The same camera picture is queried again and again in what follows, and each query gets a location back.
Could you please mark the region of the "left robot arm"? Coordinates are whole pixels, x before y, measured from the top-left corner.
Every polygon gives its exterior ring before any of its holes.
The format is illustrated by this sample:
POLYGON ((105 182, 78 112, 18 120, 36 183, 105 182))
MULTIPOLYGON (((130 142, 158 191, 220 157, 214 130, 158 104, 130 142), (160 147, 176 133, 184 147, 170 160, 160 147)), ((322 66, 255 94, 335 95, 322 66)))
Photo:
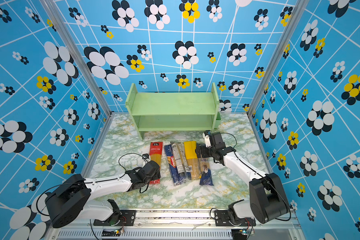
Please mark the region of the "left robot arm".
POLYGON ((114 200, 99 202, 96 198, 140 190, 160 177, 160 166, 154 161, 126 171, 121 177, 85 179, 73 175, 45 199, 52 226, 62 228, 77 219, 94 220, 95 226, 126 224, 130 218, 123 216, 114 200))

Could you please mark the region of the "red spaghetti bag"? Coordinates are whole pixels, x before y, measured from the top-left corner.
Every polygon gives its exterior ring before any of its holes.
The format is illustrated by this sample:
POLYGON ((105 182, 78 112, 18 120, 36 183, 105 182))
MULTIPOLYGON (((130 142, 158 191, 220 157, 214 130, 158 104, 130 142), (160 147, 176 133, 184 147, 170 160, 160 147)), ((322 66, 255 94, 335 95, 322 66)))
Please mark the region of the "red spaghetti bag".
POLYGON ((154 180, 150 181, 150 184, 159 184, 161 178, 161 162, 162 162, 163 142, 151 142, 150 145, 150 159, 159 165, 159 170, 154 180))

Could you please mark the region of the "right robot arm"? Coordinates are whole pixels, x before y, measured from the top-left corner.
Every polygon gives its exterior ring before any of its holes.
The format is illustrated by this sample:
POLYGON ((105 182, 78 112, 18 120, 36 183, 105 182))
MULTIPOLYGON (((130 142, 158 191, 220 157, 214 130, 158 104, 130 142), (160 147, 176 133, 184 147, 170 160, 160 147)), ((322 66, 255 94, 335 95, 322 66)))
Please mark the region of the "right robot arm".
POLYGON ((215 163, 231 169, 249 187, 250 199, 234 202, 228 207, 229 222, 240 226, 247 218, 255 218, 261 224, 281 220, 291 215, 290 205, 282 182, 275 173, 267 174, 245 161, 233 147, 227 147, 220 132, 204 131, 204 144, 197 144, 198 158, 213 158, 215 163))

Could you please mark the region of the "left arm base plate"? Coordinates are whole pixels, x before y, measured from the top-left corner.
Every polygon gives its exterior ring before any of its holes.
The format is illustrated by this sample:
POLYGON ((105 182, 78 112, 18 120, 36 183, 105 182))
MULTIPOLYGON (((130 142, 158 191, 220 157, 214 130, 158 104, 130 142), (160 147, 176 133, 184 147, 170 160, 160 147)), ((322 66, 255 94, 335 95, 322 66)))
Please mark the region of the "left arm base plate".
POLYGON ((136 213, 136 210, 120 210, 113 213, 105 221, 94 220, 93 225, 102 227, 131 227, 134 225, 136 213))

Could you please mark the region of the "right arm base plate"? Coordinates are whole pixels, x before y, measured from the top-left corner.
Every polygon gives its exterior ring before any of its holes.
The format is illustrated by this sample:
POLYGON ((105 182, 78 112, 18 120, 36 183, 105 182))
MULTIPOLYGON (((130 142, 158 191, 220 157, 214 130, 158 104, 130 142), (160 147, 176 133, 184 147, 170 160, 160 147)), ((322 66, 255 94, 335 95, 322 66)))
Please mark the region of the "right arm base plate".
POLYGON ((217 227, 255 227, 254 218, 239 218, 230 210, 211 210, 210 217, 215 221, 217 227))

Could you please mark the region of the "green wooden shelf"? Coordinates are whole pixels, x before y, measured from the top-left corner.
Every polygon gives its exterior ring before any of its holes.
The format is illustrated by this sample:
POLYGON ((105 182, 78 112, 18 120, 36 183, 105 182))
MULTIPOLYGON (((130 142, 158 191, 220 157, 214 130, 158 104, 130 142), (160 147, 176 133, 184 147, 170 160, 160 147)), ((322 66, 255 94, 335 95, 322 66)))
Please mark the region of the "green wooden shelf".
POLYGON ((209 93, 139 93, 132 84, 126 99, 126 108, 141 140, 145 132, 152 131, 213 130, 219 104, 215 84, 209 93))

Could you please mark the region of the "yellow spaghetti bag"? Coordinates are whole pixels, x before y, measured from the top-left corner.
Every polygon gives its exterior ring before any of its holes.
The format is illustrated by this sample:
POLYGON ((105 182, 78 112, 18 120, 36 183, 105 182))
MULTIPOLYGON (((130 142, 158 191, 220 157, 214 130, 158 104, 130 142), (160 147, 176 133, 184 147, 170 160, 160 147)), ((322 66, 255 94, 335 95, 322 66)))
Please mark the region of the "yellow spaghetti bag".
POLYGON ((201 178, 199 159, 196 154, 196 141, 184 142, 185 156, 189 166, 192 180, 199 180, 201 178))

